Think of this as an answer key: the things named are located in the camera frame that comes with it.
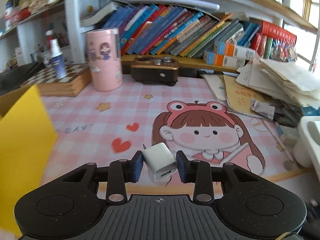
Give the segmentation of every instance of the metal cap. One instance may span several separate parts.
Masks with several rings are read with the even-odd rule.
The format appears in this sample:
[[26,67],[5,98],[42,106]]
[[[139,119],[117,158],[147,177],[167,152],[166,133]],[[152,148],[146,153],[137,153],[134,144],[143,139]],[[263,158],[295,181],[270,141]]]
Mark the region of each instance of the metal cap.
[[161,59],[155,59],[155,60],[153,61],[153,63],[154,63],[155,65],[161,65],[161,64],[162,64],[162,60],[161,60]]

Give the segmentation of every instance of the white shelf support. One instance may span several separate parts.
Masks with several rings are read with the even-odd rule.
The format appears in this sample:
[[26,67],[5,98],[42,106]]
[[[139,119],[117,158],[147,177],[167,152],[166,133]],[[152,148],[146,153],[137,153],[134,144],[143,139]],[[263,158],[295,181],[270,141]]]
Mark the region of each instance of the white shelf support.
[[74,63],[84,63],[84,43],[80,31],[79,1],[65,0],[66,21]]

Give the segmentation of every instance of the yellow box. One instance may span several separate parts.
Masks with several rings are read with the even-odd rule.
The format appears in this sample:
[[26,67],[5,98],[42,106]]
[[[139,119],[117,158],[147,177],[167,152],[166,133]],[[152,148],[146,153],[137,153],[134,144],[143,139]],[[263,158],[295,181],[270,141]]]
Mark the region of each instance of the yellow box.
[[39,187],[58,135],[36,85],[1,96],[0,116],[0,228],[20,235],[14,206]]

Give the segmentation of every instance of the cartoon girl illustration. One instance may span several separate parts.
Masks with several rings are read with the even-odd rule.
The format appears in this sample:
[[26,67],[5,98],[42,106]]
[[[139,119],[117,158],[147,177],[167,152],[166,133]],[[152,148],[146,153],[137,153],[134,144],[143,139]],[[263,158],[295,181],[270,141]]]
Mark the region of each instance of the cartoon girl illustration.
[[153,124],[152,143],[166,143],[172,152],[183,150],[192,158],[212,166],[233,162],[260,175],[265,160],[241,119],[228,113],[219,102],[206,104],[172,101],[169,112],[159,114]]
[[100,54],[103,56],[103,60],[110,59],[109,53],[111,52],[110,45],[107,42],[104,42],[100,45]]

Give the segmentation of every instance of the book spine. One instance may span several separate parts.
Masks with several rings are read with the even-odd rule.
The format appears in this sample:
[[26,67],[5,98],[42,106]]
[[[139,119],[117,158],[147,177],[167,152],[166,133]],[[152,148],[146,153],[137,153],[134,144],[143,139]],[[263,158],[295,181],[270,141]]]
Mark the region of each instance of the book spine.
[[193,44],[191,44],[189,47],[187,47],[183,52],[180,53],[181,56],[185,56],[189,51],[191,51],[196,45],[198,45],[201,41],[203,41],[205,38],[210,36],[216,29],[218,29],[221,25],[223,25],[225,22],[220,21],[215,26],[213,26],[210,30],[208,30],[205,34],[203,34],[198,40],[196,40]]
[[103,24],[102,28],[109,28],[111,24],[114,22],[115,17],[118,14],[118,9],[121,8],[121,6],[117,7],[117,10],[112,13],[112,15],[109,17],[109,19]]
[[182,7],[175,9],[168,17],[164,19],[159,25],[155,26],[155,32],[146,39],[143,44],[135,52],[140,53],[154,38],[161,34],[166,28],[168,28],[177,18],[179,18],[187,10]]
[[135,7],[129,17],[124,21],[124,23],[119,27],[119,37],[122,37],[124,33],[124,28],[127,26],[128,22],[136,15],[136,13],[143,7],[143,5],[139,5]]
[[258,32],[259,29],[260,29],[260,25],[255,24],[255,27],[253,28],[252,32],[248,36],[246,42],[243,44],[244,47],[248,46],[249,42],[252,40],[253,36]]
[[137,21],[131,26],[131,28],[124,33],[121,41],[120,41],[120,47],[122,47],[127,43],[127,41],[130,39],[132,34],[139,28],[139,26],[145,22],[146,19],[150,17],[154,13],[154,11],[158,7],[154,4],[150,4],[150,6],[142,13],[142,15],[137,19]]
[[114,25],[116,28],[119,28],[123,25],[124,21],[127,19],[128,15],[130,15],[133,11],[133,8],[126,6],[122,12],[122,17],[119,19],[119,21]]
[[213,27],[214,24],[215,24],[215,21],[211,21],[208,24],[206,24],[193,37],[186,39],[183,43],[177,46],[172,51],[172,55],[174,56],[179,55],[182,51],[184,51],[189,46],[189,44],[192,44],[193,42],[195,42],[199,37],[201,37],[205,32],[207,32],[211,27]]
[[266,21],[261,21],[261,30],[262,35],[268,36],[275,40],[286,41],[287,43],[295,44],[297,41],[297,36],[291,32]]
[[141,29],[144,27],[145,23],[147,21],[153,22],[164,10],[166,10],[166,6],[159,5],[158,9],[156,9],[153,14],[143,23],[140,25],[138,29],[132,34],[128,42],[122,47],[121,49],[121,55],[124,55],[132,46],[132,43],[134,42],[135,37],[140,33]]
[[244,30],[243,28],[241,28],[240,30],[236,31],[227,41],[226,43],[232,43],[236,40],[236,38],[241,34],[243,33]]
[[126,8],[124,7],[120,7],[117,9],[117,15],[115,16],[113,22],[110,25],[110,28],[114,28],[117,26],[117,23],[121,20],[121,18],[123,17],[123,13],[126,10]]
[[149,35],[150,32],[154,30],[155,26],[162,22],[166,17],[168,17],[174,9],[175,8],[173,6],[168,6],[160,15],[158,15],[157,18],[153,20],[153,23],[149,26],[149,28],[146,29],[138,39],[135,39],[134,44],[127,51],[127,53],[132,54],[137,45],[139,45],[139,43],[142,42],[143,39],[146,39],[147,35]]
[[191,50],[188,53],[188,57],[193,57],[197,52],[201,51],[202,49],[205,50],[207,44],[212,41],[218,34],[219,32],[221,32],[222,30],[224,30],[226,27],[228,27],[230,25],[230,23],[224,23],[223,25],[221,25],[219,28],[217,28],[213,33],[211,33],[206,39],[204,39],[203,41],[201,41],[200,43],[198,43],[198,45],[196,47],[194,47],[193,50]]
[[262,36],[261,37],[261,41],[260,41],[260,44],[259,44],[259,48],[258,48],[258,51],[257,53],[259,54],[260,57],[263,57],[264,55],[264,51],[265,51],[265,48],[266,48],[266,43],[267,43],[267,36]]
[[188,16],[190,16],[190,12],[185,12],[178,20],[176,20],[172,25],[170,25],[167,29],[165,29],[158,37],[156,37],[153,41],[151,41],[143,51],[141,51],[141,54],[145,54],[149,49],[152,48],[153,45],[155,45],[158,41],[163,39],[163,37],[168,34],[173,28],[175,28],[178,24],[183,22]]
[[203,16],[202,12],[197,12],[188,22],[183,24],[178,30],[176,30],[173,34],[169,36],[169,39],[164,40],[158,47],[153,49],[151,51],[151,54],[157,54],[159,55],[162,51],[164,51],[167,47],[169,47],[172,43],[174,43],[177,40],[177,35],[187,26],[192,24],[196,19],[199,19]]
[[170,35],[172,35],[182,25],[188,22],[192,17],[193,17],[193,14],[191,12],[188,12],[188,16],[183,21],[181,21],[178,25],[176,25],[171,31],[169,31],[166,35],[164,35],[163,38],[167,40],[170,37]]
[[172,43],[164,52],[167,54],[170,53],[174,48],[182,44],[189,37],[193,36],[201,27],[205,26],[210,21],[210,17],[208,15],[205,15],[201,17],[195,25],[189,25],[192,27],[186,28],[187,30],[182,35],[180,35],[180,37],[177,36],[177,40]]
[[254,38],[253,38],[253,41],[252,41],[252,44],[251,44],[250,48],[254,49],[255,51],[258,51],[258,47],[259,47],[260,41],[261,41],[261,34],[260,33],[256,33]]
[[266,48],[264,50],[263,58],[265,58],[265,59],[270,58],[272,43],[273,43],[273,38],[267,38]]

